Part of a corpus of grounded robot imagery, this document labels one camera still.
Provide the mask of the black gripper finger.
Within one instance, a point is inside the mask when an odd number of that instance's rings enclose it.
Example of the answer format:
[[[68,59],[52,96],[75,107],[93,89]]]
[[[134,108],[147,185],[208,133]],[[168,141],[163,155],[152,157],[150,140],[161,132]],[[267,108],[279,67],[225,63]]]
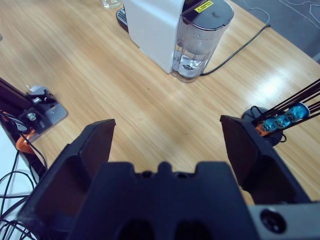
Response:
[[[310,198],[251,122],[221,115],[226,152],[238,185],[258,205],[306,204]]]
[[[67,144],[25,201],[17,219],[40,240],[64,240],[97,173],[109,160],[116,121],[87,125]]]

